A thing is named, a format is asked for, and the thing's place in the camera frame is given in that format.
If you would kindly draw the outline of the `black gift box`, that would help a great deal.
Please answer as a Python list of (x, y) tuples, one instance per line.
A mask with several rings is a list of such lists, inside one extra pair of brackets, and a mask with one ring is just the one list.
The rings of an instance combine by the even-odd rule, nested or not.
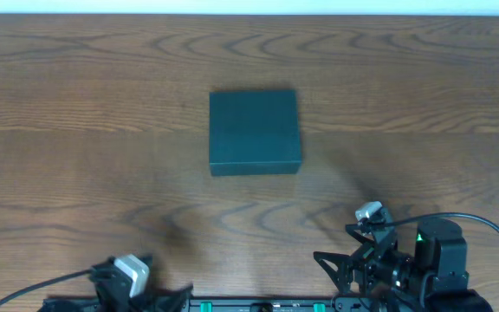
[(298, 173), (301, 136), (293, 89), (216, 91), (209, 101), (213, 176)]

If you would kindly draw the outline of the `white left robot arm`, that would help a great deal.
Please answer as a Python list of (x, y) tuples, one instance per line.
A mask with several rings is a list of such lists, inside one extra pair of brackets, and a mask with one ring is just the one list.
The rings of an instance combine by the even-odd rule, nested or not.
[(89, 280), (95, 297), (53, 297), (43, 301), (42, 312), (166, 312), (180, 311), (193, 287), (156, 290), (149, 287), (152, 256), (111, 257), (93, 266)]

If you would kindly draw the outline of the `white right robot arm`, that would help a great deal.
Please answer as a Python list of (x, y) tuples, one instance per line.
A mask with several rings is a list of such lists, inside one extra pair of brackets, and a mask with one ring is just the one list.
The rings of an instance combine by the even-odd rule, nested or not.
[(489, 303), (468, 286), (467, 244), (461, 227), (448, 219), (418, 223), (415, 251), (399, 250), (391, 213), (368, 203), (349, 224), (360, 242), (351, 255), (316, 251), (314, 260), (339, 291), (336, 311), (489, 311)]

